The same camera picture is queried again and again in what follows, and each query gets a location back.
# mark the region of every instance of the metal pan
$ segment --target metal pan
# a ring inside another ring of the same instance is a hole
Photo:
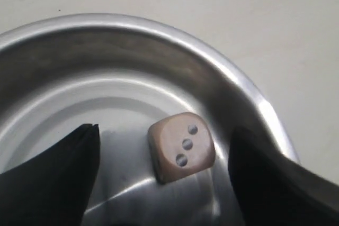
[[[156,183],[146,140],[158,120],[202,116],[215,165]],[[233,128],[253,130],[297,161],[271,104],[227,58],[175,28],[85,14],[0,36],[0,171],[37,155],[82,123],[98,123],[100,172],[83,225],[242,225],[227,172]]]

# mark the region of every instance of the black object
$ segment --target black object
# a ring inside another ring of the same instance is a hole
[[[247,226],[339,225],[339,187],[237,128],[229,174]]]
[[[99,163],[99,127],[83,124],[1,174],[0,225],[80,225]]]

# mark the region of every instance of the dice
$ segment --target dice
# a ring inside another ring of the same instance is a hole
[[[193,113],[170,116],[148,129],[154,170],[161,183],[169,183],[211,167],[216,158],[205,121]]]

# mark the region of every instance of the metal surface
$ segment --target metal surface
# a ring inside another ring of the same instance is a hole
[[[0,170],[37,155],[82,123],[98,123],[100,172],[83,225],[242,225],[227,173],[236,125],[296,160],[270,103],[219,52],[156,22],[111,14],[60,17],[0,36]],[[158,120],[194,112],[217,159],[156,183],[146,141]]]

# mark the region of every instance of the white surface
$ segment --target white surface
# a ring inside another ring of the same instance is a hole
[[[88,12],[160,21],[221,51],[271,101],[303,165],[339,184],[339,0],[0,0],[0,33]]]

